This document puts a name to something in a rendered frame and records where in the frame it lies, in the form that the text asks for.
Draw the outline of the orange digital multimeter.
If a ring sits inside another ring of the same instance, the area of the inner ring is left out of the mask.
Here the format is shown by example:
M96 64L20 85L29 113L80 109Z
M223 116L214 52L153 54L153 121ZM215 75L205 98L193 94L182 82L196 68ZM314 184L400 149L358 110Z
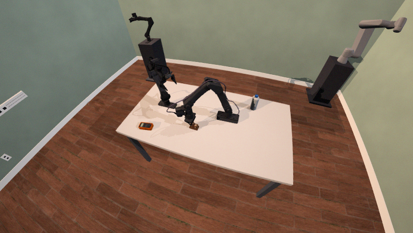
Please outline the orange digital multimeter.
M141 122L139 125L139 129L152 130L153 126L153 123Z

